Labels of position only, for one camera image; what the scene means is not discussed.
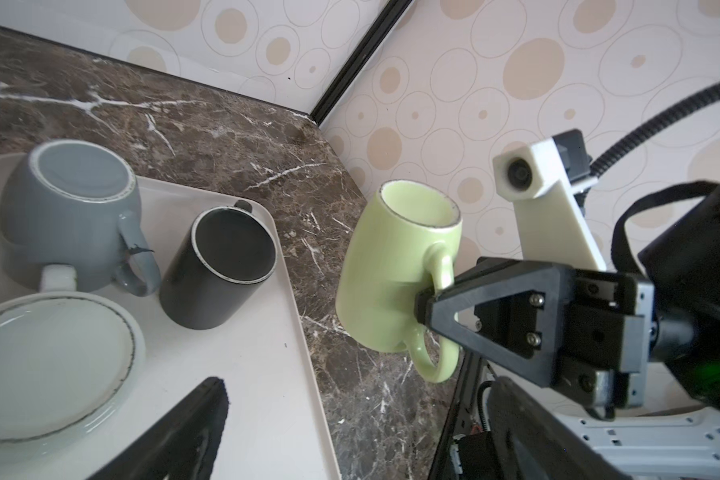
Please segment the light green mug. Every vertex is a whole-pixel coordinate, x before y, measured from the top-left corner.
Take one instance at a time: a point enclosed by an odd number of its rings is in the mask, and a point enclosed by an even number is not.
[[[432,363],[414,317],[416,293],[454,282],[461,213],[447,195],[410,180],[383,184],[365,207],[344,259],[336,312],[355,340],[379,352],[411,354],[428,382],[448,379],[458,363],[458,344],[441,337]]]

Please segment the black mug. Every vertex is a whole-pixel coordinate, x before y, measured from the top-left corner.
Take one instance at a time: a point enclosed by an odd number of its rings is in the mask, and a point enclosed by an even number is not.
[[[160,304],[179,325],[207,330],[227,321],[275,271],[277,247],[251,205],[202,212],[173,257]]]

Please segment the wall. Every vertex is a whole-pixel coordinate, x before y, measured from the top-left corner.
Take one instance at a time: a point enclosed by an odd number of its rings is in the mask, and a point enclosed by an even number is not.
[[[378,0],[0,0],[0,25],[309,112]]]
[[[522,255],[493,156],[578,128],[596,157],[719,80],[720,0],[415,0],[321,128],[367,196],[409,178],[457,201],[463,271],[481,254]],[[629,154],[590,193],[586,220],[605,258],[634,200],[697,178],[720,180],[720,104]],[[635,216],[634,250],[689,207]],[[658,375],[659,390],[687,401]],[[666,406],[659,397],[649,409]]]

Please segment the marble countertop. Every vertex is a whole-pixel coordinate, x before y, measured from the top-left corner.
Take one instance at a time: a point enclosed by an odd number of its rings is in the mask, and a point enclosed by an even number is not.
[[[0,29],[0,154],[51,138],[138,175],[249,197],[275,219],[345,479],[426,478],[453,395],[359,346],[334,295],[365,199],[306,115]]]

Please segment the white tray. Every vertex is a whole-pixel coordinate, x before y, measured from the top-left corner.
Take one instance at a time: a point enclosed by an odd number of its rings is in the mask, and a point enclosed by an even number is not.
[[[0,156],[0,192],[22,154]],[[238,198],[139,177],[141,225],[163,274],[192,221]],[[260,204],[253,214],[277,239]],[[0,478],[83,479],[95,473],[203,379],[226,384],[230,410],[212,478],[340,478],[282,248],[275,273],[223,325],[175,324],[157,294],[139,298],[109,285],[97,294],[121,304],[146,340],[144,371],[122,408],[96,431],[46,458],[0,466]],[[0,270],[0,302],[31,293]]]

